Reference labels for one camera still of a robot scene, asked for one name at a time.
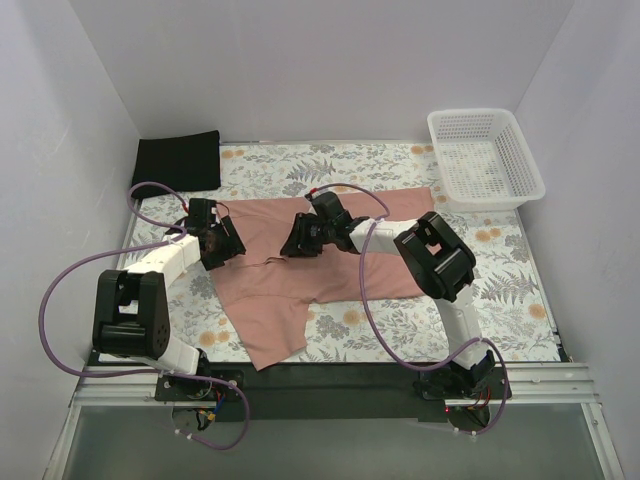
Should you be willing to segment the pink t shirt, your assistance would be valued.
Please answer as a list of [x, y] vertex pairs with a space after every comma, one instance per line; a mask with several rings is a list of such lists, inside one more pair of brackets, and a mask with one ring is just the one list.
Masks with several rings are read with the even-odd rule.
[[[280, 255], [294, 217], [307, 212], [306, 199], [232, 200], [232, 222], [246, 253], [212, 270], [216, 295], [257, 370], [286, 360], [306, 344], [312, 303], [359, 299], [359, 259], [335, 246], [314, 258]], [[395, 255], [369, 253], [366, 293], [371, 300], [402, 299], [422, 292]]]

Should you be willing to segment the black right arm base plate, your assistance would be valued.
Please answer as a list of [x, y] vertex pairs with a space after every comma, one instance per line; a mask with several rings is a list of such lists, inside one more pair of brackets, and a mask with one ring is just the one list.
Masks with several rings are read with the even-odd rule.
[[414, 391], [427, 400], [473, 400], [480, 396], [489, 396], [491, 400], [500, 400], [507, 392], [507, 399], [512, 397], [512, 389], [506, 386], [504, 369], [494, 367], [479, 380], [472, 380], [466, 375], [449, 368], [441, 368], [433, 372], [422, 372], [412, 384]]

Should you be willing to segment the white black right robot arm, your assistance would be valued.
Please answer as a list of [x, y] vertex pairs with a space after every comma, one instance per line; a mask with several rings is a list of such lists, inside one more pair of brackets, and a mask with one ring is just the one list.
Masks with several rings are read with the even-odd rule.
[[[423, 375], [424, 385], [441, 394], [479, 395], [489, 384], [495, 354], [482, 338], [473, 303], [473, 269], [476, 259], [445, 220], [435, 212], [406, 221], [391, 221], [390, 211], [377, 218], [354, 217], [337, 194], [313, 190], [306, 195], [309, 213], [294, 217], [290, 234], [280, 250], [285, 257], [316, 257], [333, 245], [357, 254], [361, 301], [374, 336], [393, 360]], [[402, 259], [402, 273], [409, 273], [419, 290], [436, 305], [448, 341], [449, 355], [420, 367], [401, 359], [385, 342], [368, 306], [365, 260], [369, 253]]]

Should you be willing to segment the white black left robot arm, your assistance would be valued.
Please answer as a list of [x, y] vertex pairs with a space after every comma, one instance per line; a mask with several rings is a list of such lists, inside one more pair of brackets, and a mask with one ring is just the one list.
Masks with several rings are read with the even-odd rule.
[[186, 218], [167, 231], [160, 247], [124, 270], [100, 275], [94, 349], [180, 373], [180, 390], [193, 400], [205, 398], [212, 390], [213, 377], [199, 366], [199, 350], [171, 332], [167, 289], [197, 263], [210, 271], [245, 253], [227, 206], [210, 199], [191, 199]]

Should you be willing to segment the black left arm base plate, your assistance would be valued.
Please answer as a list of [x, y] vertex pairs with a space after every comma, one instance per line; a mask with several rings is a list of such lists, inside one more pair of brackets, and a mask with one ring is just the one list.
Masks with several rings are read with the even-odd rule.
[[235, 390], [218, 383], [164, 376], [157, 381], [154, 399], [161, 402], [239, 401]]

